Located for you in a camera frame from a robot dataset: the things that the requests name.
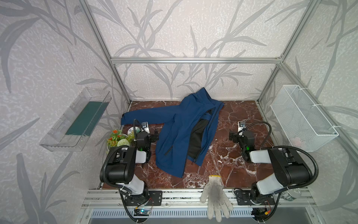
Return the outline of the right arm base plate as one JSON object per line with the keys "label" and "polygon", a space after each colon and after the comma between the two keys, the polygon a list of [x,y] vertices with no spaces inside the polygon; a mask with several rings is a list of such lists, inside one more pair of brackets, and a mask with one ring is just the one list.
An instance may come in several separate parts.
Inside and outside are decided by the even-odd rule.
{"label": "right arm base plate", "polygon": [[243,189],[234,189],[238,205],[275,205],[273,195],[261,195],[258,192]]}

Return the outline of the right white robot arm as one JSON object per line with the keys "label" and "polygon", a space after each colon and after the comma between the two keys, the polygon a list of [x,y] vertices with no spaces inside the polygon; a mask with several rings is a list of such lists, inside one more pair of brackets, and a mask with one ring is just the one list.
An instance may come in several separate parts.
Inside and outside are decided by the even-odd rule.
{"label": "right white robot arm", "polygon": [[265,223],[276,212],[283,192],[300,189],[316,181],[318,163],[306,151],[293,146],[265,147],[255,149],[255,136],[249,130],[254,123],[238,123],[237,132],[229,132],[229,140],[237,143],[244,161],[271,164],[273,174],[251,185],[250,190],[235,188],[233,193],[238,204],[257,205],[252,216],[257,223]]}

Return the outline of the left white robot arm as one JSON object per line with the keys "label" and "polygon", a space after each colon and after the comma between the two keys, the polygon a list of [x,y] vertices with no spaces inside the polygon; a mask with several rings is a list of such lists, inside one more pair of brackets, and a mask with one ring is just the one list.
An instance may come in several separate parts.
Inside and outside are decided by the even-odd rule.
{"label": "left white robot arm", "polygon": [[122,205],[129,218],[136,224],[143,224],[152,209],[143,206],[160,206],[163,192],[149,190],[147,184],[135,175],[136,164],[148,163],[151,158],[151,144],[158,140],[158,132],[151,134],[148,123],[133,121],[134,139],[129,146],[113,147],[100,172],[100,181],[117,188]]}

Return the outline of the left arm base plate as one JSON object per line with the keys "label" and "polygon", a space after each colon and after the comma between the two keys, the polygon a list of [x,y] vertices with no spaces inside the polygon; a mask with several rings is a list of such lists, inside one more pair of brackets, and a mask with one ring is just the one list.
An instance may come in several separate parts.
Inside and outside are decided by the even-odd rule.
{"label": "left arm base plate", "polygon": [[126,206],[161,206],[163,191],[161,190],[149,190],[144,191],[141,195],[126,196]]}

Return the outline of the blue zip-up jacket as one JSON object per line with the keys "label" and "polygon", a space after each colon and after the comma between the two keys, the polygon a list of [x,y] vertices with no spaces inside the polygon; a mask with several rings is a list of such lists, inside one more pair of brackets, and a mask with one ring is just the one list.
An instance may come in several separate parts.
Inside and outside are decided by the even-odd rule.
{"label": "blue zip-up jacket", "polygon": [[134,120],[163,124],[156,144],[156,166],[182,178],[187,160],[201,166],[213,141],[224,103],[212,99],[205,88],[186,96],[179,105],[124,113],[122,125]]}

